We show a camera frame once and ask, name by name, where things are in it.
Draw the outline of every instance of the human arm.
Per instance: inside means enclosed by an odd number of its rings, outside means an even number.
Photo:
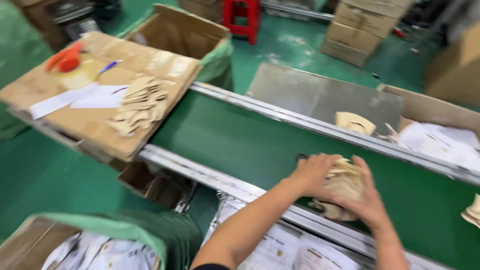
[[[402,243],[375,188],[367,163],[356,156],[352,159],[363,172],[365,190],[361,200],[356,202],[342,196],[333,196],[330,200],[355,213],[370,228],[377,242],[378,270],[408,270]]]
[[[299,160],[290,177],[220,224],[200,248],[190,269],[208,263],[237,269],[298,198],[324,195],[323,181],[339,157],[320,154]]]

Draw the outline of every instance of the black sleeve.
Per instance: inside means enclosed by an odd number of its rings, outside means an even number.
[[[223,265],[209,263],[195,267],[193,270],[230,270]]]

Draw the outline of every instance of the hand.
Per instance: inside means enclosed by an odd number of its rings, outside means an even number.
[[[359,166],[363,172],[365,189],[361,200],[357,202],[343,196],[332,196],[330,201],[355,213],[369,226],[374,234],[392,228],[390,218],[385,210],[380,194],[375,188],[372,172],[368,168],[367,163],[357,156],[353,156],[352,159],[353,163]]]
[[[307,160],[298,161],[295,171],[285,180],[298,188],[300,196],[324,197],[324,180],[335,160],[340,155],[311,155]]]

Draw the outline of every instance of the green conveyor belt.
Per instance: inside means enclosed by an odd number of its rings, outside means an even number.
[[[298,153],[358,155],[369,164],[406,249],[450,267],[480,269],[480,230],[460,217],[478,187],[191,90],[150,143],[265,190],[294,170]]]

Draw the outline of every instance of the green floor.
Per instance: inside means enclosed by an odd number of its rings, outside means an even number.
[[[110,27],[123,31],[141,17],[147,2],[124,0],[125,14]],[[364,68],[332,59],[318,52],[327,24],[303,22],[262,14],[257,44],[235,39],[232,56],[235,92],[245,93],[262,62],[340,79],[368,87],[392,84],[421,92],[426,55],[414,56],[409,44],[387,38]],[[380,76],[375,79],[372,73]],[[78,155],[29,130],[0,142],[0,238],[8,237],[35,212],[106,212],[120,209],[160,211],[161,207],[132,194],[117,182],[107,166]],[[189,213],[206,231],[217,208],[215,191],[201,186]]]

